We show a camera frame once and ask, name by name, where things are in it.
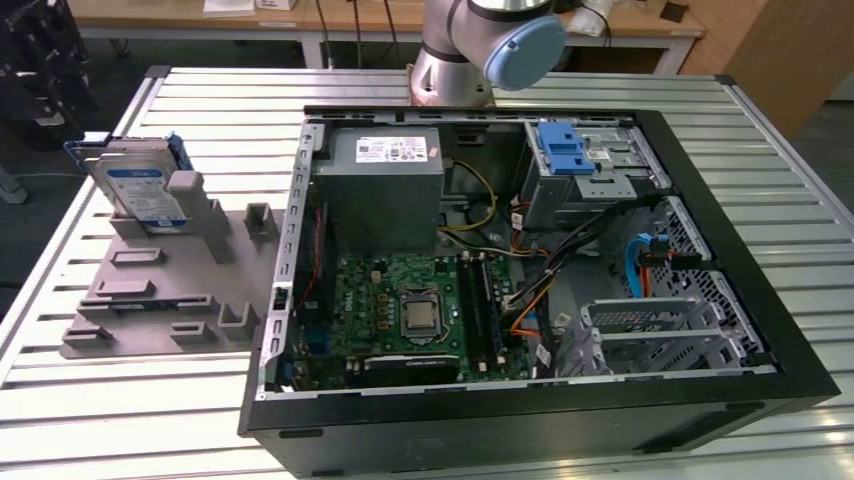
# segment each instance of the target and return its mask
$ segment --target floor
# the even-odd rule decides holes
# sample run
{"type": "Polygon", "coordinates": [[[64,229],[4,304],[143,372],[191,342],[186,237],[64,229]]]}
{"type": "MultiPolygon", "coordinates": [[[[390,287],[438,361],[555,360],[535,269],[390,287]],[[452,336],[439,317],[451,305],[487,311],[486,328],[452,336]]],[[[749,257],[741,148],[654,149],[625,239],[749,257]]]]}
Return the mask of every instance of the floor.
{"type": "MultiPolygon", "coordinates": [[[[83,119],[87,130],[111,130],[150,65],[187,67],[303,67],[292,42],[134,41],[131,55],[116,58],[107,41],[90,41],[90,84],[103,105],[83,119]]],[[[403,61],[412,61],[418,45],[402,45],[403,61]]],[[[339,68],[356,68],[355,47],[334,43],[339,68]]],[[[364,66],[392,68],[394,52],[384,44],[364,50],[364,66]]],[[[830,102],[793,144],[849,208],[854,208],[854,102],[830,102]]],[[[74,162],[62,151],[27,148],[0,128],[3,166],[29,192],[24,205],[0,202],[0,318],[12,304],[16,287],[27,280],[68,204],[83,182],[74,162]]]]}

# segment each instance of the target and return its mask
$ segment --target blue cable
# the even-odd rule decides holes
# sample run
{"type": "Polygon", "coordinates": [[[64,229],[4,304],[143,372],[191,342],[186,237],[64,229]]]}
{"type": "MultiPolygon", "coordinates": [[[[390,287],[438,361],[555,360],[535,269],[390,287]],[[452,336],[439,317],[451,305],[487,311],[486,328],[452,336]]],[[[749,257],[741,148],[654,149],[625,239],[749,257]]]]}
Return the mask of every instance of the blue cable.
{"type": "MultiPolygon", "coordinates": [[[[667,235],[657,235],[655,237],[658,241],[666,242],[667,235]]],[[[629,290],[631,291],[631,296],[641,298],[643,297],[643,287],[641,286],[641,281],[638,280],[638,274],[635,272],[635,258],[638,258],[638,249],[642,245],[650,245],[653,243],[653,235],[649,233],[641,233],[638,236],[629,242],[626,245],[626,281],[629,282],[629,290]]]]}

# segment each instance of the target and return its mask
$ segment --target chip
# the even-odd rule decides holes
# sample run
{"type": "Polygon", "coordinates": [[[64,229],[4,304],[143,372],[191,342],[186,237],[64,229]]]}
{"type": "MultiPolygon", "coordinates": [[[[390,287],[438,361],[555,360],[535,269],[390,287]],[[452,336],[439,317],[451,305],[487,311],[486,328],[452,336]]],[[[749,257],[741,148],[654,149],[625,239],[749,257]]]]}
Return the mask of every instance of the chip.
{"type": "Polygon", "coordinates": [[[435,329],[436,323],[432,316],[432,302],[410,302],[406,304],[406,326],[416,330],[422,328],[435,329]]]}
{"type": "Polygon", "coordinates": [[[418,345],[430,343],[442,333],[439,293],[432,289],[408,289],[400,295],[400,335],[418,345]]]}

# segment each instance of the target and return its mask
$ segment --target power supply label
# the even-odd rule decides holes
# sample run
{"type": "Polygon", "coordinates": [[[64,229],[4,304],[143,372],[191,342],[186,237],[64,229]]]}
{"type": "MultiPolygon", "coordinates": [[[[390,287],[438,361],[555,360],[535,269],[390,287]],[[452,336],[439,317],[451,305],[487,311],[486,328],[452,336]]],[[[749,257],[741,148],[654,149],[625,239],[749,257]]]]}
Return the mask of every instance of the power supply label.
{"type": "Polygon", "coordinates": [[[356,141],[356,163],[426,162],[426,137],[362,137],[356,141]]]}

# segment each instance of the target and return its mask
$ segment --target aluminum extrusion table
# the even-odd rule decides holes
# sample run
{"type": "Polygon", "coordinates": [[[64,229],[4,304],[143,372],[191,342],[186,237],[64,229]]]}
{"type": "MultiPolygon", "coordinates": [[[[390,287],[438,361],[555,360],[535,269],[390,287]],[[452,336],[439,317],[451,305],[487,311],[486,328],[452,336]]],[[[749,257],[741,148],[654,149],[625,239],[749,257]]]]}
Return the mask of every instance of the aluminum extrusion table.
{"type": "MultiPolygon", "coordinates": [[[[227,209],[248,202],[284,207],[306,104],[407,103],[396,71],[152,68],[151,75],[116,133],[178,131],[227,209]]],[[[738,87],[713,77],[567,74],[497,95],[499,106],[665,113],[843,393],[693,452],[403,477],[851,478],[854,222],[738,87]]],[[[59,355],[110,244],[111,210],[87,180],[0,326],[3,478],[283,478],[274,458],[235,434],[248,352],[74,361],[59,355]]]]}

